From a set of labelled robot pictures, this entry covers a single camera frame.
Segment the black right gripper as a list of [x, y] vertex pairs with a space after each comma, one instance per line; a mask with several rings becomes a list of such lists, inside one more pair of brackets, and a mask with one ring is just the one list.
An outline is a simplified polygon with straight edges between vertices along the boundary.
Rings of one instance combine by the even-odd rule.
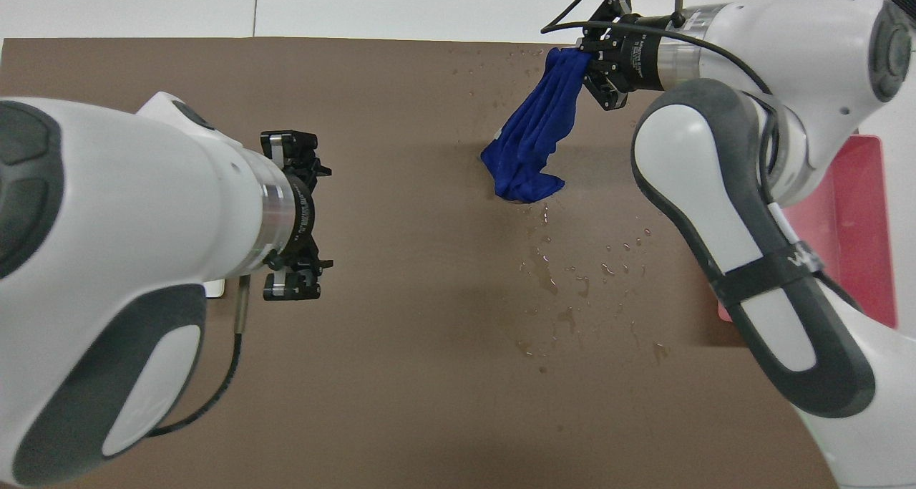
[[613, 52], [612, 61], [590, 59], [585, 88], [605, 111], [620, 110], [628, 100], [629, 87], [661, 91], [658, 49], [661, 36], [637, 30], [612, 30], [598, 22], [621, 23], [633, 12], [632, 0], [604, 0], [586, 20], [580, 51]]

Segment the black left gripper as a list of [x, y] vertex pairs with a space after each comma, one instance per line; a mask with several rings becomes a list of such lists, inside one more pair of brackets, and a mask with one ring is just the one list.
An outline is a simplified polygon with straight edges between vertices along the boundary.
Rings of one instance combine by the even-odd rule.
[[309, 132], [262, 132], [263, 153], [287, 176], [293, 193], [295, 217], [283, 257], [269, 254], [264, 264], [271, 270], [265, 278], [266, 301], [303, 301], [321, 297], [318, 282], [333, 260], [321, 260], [312, 236], [316, 210], [311, 189], [305, 182], [333, 175], [317, 156], [318, 137]]

